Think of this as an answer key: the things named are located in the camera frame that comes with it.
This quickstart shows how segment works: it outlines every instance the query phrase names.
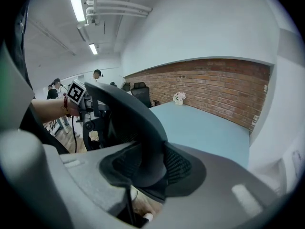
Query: white ceiling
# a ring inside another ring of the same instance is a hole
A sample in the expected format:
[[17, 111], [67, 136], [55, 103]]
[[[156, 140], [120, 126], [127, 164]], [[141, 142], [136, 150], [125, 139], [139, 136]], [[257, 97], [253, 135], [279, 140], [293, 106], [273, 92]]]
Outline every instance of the white ceiling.
[[[129, 0], [152, 7], [157, 0]], [[83, 0], [84, 10], [88, 7]], [[105, 36], [98, 46], [99, 55], [120, 52], [135, 24], [145, 18], [106, 15]], [[25, 33], [25, 59], [29, 70], [61, 57], [92, 54], [77, 30], [78, 22], [70, 0], [31, 0]]]

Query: bracelet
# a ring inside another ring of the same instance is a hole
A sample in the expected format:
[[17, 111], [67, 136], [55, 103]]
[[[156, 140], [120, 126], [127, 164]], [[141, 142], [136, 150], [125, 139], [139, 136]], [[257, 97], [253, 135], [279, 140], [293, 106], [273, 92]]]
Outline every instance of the bracelet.
[[71, 114], [68, 110], [68, 98], [65, 96], [64, 99], [63, 99], [63, 109], [64, 109], [64, 112], [65, 112], [65, 115], [69, 118], [71, 117]]

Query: flower pot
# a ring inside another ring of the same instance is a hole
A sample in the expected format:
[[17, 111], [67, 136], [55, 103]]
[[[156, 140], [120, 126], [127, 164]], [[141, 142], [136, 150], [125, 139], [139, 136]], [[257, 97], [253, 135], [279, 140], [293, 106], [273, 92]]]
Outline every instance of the flower pot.
[[175, 104], [177, 104], [177, 105], [183, 105], [183, 100], [176, 100], [176, 101], [175, 101]]

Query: hand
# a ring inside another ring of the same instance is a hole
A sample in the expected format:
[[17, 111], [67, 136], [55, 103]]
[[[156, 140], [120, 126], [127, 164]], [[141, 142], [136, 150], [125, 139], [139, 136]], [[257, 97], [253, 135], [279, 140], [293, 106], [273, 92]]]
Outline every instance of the hand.
[[80, 112], [76, 103], [72, 102], [70, 99], [67, 101], [68, 111], [73, 116], [80, 116]]

